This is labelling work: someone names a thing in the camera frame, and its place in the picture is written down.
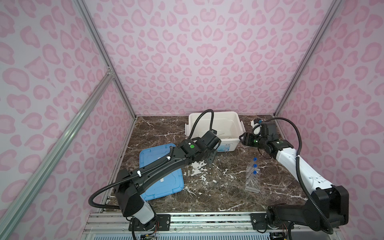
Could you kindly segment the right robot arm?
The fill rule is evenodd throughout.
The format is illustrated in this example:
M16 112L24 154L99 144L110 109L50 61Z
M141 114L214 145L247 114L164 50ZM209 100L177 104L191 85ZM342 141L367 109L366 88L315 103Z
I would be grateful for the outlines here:
M239 137L243 145L263 150L282 164L295 177L307 197L303 205L268 206L266 223L277 226L290 222L331 235L335 228L349 222L349 192L321 176L301 157L303 141L298 127L288 119L282 120L294 128L299 142L297 148L289 141L280 139L275 118L253 120L252 131Z

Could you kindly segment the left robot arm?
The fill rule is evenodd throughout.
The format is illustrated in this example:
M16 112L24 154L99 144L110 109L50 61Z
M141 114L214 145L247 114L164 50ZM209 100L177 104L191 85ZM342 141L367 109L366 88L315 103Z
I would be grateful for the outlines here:
M214 157L221 140L217 131L207 131L202 137L185 139L170 152L142 168L128 171L120 170L114 187L114 194L119 209L124 217L135 217L142 224L152 221L156 214L141 195L160 179L194 162L209 160Z

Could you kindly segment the white plastic storage bin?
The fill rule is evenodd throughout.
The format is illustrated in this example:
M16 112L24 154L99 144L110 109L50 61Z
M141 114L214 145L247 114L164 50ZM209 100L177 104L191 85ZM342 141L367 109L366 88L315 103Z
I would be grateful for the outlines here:
M211 113L205 114L198 122L192 138L202 137L210 128ZM233 152L240 143L239 136L246 132L236 112L214 113L213 130L221 139L218 152Z

